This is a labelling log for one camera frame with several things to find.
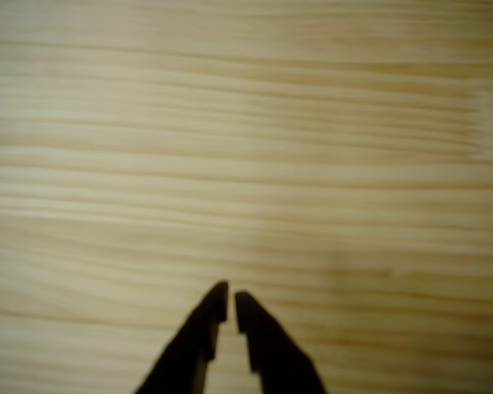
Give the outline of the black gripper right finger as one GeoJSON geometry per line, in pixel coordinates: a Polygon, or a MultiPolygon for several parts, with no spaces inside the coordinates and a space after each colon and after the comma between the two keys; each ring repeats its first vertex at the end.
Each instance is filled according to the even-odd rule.
{"type": "Polygon", "coordinates": [[[246,336],[250,368],[263,393],[326,392],[311,359],[253,295],[237,292],[235,305],[238,331],[246,336]]]}

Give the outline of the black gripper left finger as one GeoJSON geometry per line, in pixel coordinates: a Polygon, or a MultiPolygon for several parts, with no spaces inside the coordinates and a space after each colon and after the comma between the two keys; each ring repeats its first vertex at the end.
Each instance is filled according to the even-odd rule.
{"type": "Polygon", "coordinates": [[[217,282],[189,313],[136,389],[146,393],[202,393],[215,357],[219,325],[228,313],[228,283],[217,282]]]}

